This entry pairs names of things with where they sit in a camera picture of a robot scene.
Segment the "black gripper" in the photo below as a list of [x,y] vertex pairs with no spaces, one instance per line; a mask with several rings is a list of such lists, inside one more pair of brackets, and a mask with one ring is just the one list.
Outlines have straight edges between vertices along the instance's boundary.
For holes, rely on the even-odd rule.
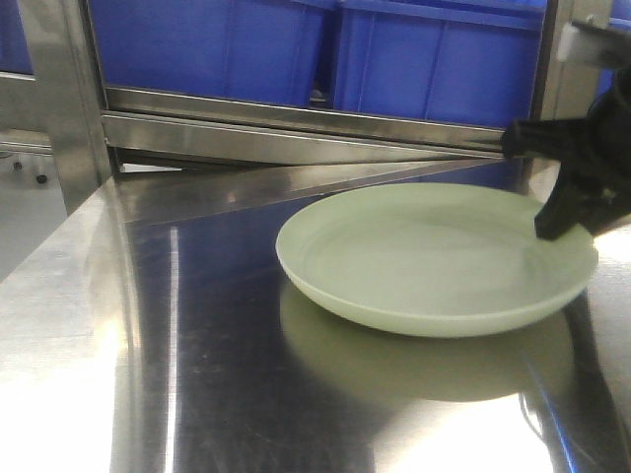
[[564,164],[559,182],[535,215],[536,236],[556,240],[573,229],[598,235],[630,215],[630,70],[586,119],[515,120],[503,132],[504,159],[541,155]]

